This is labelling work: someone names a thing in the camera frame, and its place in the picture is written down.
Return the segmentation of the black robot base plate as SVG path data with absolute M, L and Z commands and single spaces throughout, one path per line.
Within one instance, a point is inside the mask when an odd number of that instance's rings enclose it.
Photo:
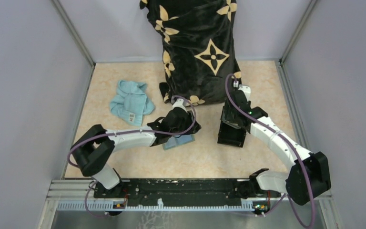
M 121 198 L 129 207 L 237 207 L 248 198 L 279 198 L 276 191 L 256 190 L 249 179 L 129 178 L 112 189 L 98 183 L 95 198 Z

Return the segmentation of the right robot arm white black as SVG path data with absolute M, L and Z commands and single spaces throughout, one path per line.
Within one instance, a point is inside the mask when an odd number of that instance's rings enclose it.
M 286 166 L 286 172 L 262 168 L 250 175 L 249 190 L 261 197 L 268 190 L 288 194 L 298 205 L 305 205 L 332 187 L 329 164 L 322 152 L 313 153 L 285 134 L 260 107 L 250 107 L 247 93 L 228 94 L 221 116 L 228 126 L 224 134 L 238 130 L 265 143 Z

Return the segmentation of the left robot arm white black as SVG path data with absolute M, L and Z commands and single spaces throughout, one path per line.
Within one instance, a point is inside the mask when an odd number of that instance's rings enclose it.
M 98 124 L 71 147 L 68 158 L 75 160 L 73 166 L 79 168 L 84 177 L 92 177 L 106 193 L 116 198 L 123 193 L 124 185 L 119 174 L 107 163 L 112 153 L 133 147 L 162 145 L 173 136 L 196 134 L 201 128 L 195 111 L 179 107 L 137 129 L 110 130 Z

